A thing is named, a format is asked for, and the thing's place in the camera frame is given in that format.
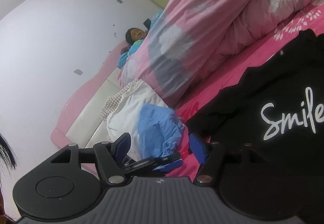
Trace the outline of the light blue garment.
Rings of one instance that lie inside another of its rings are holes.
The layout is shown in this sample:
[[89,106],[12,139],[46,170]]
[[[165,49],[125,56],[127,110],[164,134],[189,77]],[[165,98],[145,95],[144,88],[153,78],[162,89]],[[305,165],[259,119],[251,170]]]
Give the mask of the light blue garment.
[[137,130],[142,158],[163,158],[177,150],[184,124],[174,110],[146,103],[141,108]]

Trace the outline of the pink white bed headboard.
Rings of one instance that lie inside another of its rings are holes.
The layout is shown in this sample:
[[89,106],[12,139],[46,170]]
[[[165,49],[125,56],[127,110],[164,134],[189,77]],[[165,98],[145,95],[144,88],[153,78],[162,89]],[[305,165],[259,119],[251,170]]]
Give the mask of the pink white bed headboard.
[[107,98],[119,90],[117,62],[126,42],[121,42],[109,52],[99,72],[81,86],[69,99],[50,136],[58,148],[70,143],[80,147],[88,145],[94,134],[99,134],[102,126],[100,111]]

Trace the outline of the person lying in bed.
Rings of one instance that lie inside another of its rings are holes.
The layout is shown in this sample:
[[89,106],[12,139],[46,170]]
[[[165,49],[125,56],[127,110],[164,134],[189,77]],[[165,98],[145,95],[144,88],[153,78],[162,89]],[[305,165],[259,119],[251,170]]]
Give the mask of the person lying in bed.
[[[163,13],[163,10],[159,11],[157,14],[153,16],[151,20],[151,27],[154,26],[158,18]],[[127,59],[134,54],[138,48],[142,45],[145,40],[150,29],[146,29],[145,31],[140,28],[130,28],[125,33],[125,41],[127,42],[127,46],[121,50],[121,55],[119,57],[117,68],[122,69],[126,64]]]

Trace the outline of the pink fleece bed blanket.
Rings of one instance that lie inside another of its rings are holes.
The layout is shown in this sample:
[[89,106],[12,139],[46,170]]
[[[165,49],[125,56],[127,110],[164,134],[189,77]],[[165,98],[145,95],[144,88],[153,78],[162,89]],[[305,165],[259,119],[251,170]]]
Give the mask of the pink fleece bed blanket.
[[323,3],[228,60],[177,110],[186,130],[323,174]]

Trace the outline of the pink floral quilt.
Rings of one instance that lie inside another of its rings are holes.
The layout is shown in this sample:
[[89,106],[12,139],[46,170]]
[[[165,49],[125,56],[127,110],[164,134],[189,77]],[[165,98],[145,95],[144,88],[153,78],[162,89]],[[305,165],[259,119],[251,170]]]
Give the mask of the pink floral quilt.
[[314,0],[169,0],[119,81],[145,81],[168,105],[227,57],[274,30]]

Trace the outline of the black smile t-shirt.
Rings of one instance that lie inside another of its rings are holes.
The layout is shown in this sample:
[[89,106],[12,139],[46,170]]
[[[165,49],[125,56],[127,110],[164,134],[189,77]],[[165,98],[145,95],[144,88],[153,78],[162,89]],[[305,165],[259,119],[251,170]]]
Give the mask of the black smile t-shirt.
[[190,132],[267,160],[323,186],[323,35],[305,30],[259,67],[247,68],[187,123]]

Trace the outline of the black phone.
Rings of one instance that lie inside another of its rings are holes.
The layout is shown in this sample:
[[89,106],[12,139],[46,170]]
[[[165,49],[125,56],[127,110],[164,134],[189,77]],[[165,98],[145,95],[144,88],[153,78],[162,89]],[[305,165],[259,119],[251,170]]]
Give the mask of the black phone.
[[144,21],[143,25],[146,27],[146,29],[150,29],[151,27],[151,20],[148,18]]

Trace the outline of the white garment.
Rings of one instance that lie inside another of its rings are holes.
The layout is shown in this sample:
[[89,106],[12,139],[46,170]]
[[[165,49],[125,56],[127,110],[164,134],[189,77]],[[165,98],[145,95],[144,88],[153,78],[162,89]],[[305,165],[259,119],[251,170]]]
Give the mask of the white garment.
[[142,159],[137,126],[140,111],[146,103],[167,107],[146,82],[138,80],[122,94],[117,108],[107,117],[108,141],[115,142],[122,134],[130,134],[131,147],[127,155],[135,161]]

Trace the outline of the beige checked garment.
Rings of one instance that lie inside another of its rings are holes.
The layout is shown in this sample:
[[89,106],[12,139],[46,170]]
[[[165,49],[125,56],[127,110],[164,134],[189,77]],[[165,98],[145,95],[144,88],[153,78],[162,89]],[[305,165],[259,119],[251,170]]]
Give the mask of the beige checked garment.
[[121,97],[123,96],[123,94],[128,92],[138,82],[139,82],[139,79],[135,79],[135,80],[129,82],[129,84],[127,84],[124,88],[122,88],[118,93],[116,93],[113,96],[109,96],[107,98],[107,100],[100,112],[100,115],[101,115],[103,121],[106,121],[108,118],[108,115],[116,110],[116,108],[118,107],[118,104],[121,101]]

